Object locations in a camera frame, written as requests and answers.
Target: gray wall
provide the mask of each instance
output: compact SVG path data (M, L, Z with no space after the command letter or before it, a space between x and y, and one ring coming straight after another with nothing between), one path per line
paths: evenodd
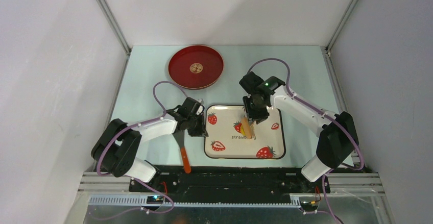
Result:
M433 223L433 0L360 0L331 50L397 223Z
M63 223L124 63L95 0L0 0L1 223Z

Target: white tray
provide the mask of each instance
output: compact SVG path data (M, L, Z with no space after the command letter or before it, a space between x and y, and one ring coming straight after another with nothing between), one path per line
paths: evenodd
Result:
M254 124L255 138L247 139L240 132L239 126L236 126L245 116L243 106L210 106L206 112L206 130L209 137L205 139L205 154L210 158L282 158L285 144L281 113L276 108L268 108L268 112L268 119L258 125Z

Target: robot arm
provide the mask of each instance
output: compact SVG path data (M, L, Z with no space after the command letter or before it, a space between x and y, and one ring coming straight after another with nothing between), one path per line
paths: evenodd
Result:
M187 167L190 172L186 151L183 147L184 131L187 130L190 136L207 136L203 111L204 107L199 101L187 97L182 105L167 110L165 117L145 125L138 123L136 128L126 130L118 137L117 140L122 143L113 144L108 149L102 160L102 166L115 177L126 175L149 182L157 173L157 169L148 161L136 157L138 146L141 142L173 134L181 149L185 172L187 172ZM93 147L92 157L99 160L109 141L127 126L127 123L120 119L110 122Z
M358 144L353 118L347 112L336 114L313 105L322 112L319 114L306 106L311 103L295 91L287 90L285 82L276 77L264 81L254 72L249 72L239 84L248 93L243 101L250 122L266 120L269 116L267 107L273 106L289 113L319 138L316 155L301 170L309 181L314 182L330 169L337 168L353 151L349 138L326 115L341 124Z

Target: gold emblem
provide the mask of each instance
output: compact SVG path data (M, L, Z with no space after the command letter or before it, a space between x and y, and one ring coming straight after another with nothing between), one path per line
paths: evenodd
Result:
M203 65L200 63L194 63L189 67L189 71L191 71L192 73L200 73L201 71L203 71Z

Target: orange handle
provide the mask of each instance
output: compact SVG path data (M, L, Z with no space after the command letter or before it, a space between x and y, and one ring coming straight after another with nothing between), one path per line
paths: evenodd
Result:
M186 150L184 147L180 148L180 156L182 156L183 169L185 170L185 173L191 173L191 166L189 165L188 156L186 155Z

